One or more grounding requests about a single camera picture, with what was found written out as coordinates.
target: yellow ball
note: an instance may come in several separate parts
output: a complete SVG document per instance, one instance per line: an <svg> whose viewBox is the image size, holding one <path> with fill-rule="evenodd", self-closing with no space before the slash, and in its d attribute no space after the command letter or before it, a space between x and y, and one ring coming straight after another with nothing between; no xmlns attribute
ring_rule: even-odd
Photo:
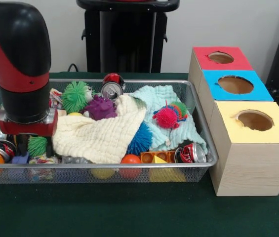
<svg viewBox="0 0 279 237"><path fill-rule="evenodd" d="M73 113L70 113L68 115L71 115L71 116L83 116L82 114L77 113L77 112L73 112Z"/></svg>
<svg viewBox="0 0 279 237"><path fill-rule="evenodd" d="M98 179L108 179L114 175L114 170L109 168L93 168L91 174Z"/></svg>

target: shape sorter box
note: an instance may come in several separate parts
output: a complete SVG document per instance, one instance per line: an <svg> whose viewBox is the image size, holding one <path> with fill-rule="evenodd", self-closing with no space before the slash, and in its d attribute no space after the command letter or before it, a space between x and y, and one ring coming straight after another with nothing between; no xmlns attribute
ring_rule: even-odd
<svg viewBox="0 0 279 237"><path fill-rule="evenodd" d="M254 71L203 71L199 100L208 124L215 100L273 101Z"/></svg>
<svg viewBox="0 0 279 237"><path fill-rule="evenodd" d="M279 106L216 101L209 126L217 153L210 169L218 196L279 194Z"/></svg>
<svg viewBox="0 0 279 237"><path fill-rule="evenodd" d="M199 92L203 70L253 71L251 65L238 47L193 47L189 81Z"/></svg>

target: blue spiky ball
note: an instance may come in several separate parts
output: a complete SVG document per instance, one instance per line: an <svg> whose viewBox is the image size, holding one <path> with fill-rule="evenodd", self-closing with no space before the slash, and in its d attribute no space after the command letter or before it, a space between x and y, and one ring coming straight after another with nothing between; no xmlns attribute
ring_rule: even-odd
<svg viewBox="0 0 279 237"><path fill-rule="evenodd" d="M153 133L146 123L142 122L133 140L127 148L127 154L140 156L141 152L146 152L153 143Z"/></svg>

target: metal mesh bin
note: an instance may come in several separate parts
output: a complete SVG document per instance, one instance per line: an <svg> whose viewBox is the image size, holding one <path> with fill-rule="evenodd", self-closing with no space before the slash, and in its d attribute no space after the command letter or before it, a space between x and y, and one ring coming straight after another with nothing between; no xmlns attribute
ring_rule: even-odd
<svg viewBox="0 0 279 237"><path fill-rule="evenodd" d="M51 87L64 91L71 79L50 79ZM101 91L101 79L83 79L96 91ZM198 182L218 159L194 86L186 80L125 80L125 93L150 85L172 85L180 100L187 105L196 128L207 142L206 163L169 164L0 164L0 184L20 183L149 183ZM129 177L123 178L121 172Z"/></svg>

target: light blue towel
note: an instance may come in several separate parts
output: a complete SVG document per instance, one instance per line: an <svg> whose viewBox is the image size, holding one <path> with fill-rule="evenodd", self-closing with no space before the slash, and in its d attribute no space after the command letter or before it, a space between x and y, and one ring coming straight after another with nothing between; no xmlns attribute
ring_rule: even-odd
<svg viewBox="0 0 279 237"><path fill-rule="evenodd" d="M179 122L180 126L176 129L164 129L157 125L153 119L154 111L165 106L165 101L170 104L173 101L180 101L171 85L166 86L144 86L134 93L132 97L141 99L146 103L147 112L144 121L153 133L153 143L151 151L169 151L178 147L185 140L199 143L207 154L206 142L197 133L192 116L188 113L186 121Z"/></svg>

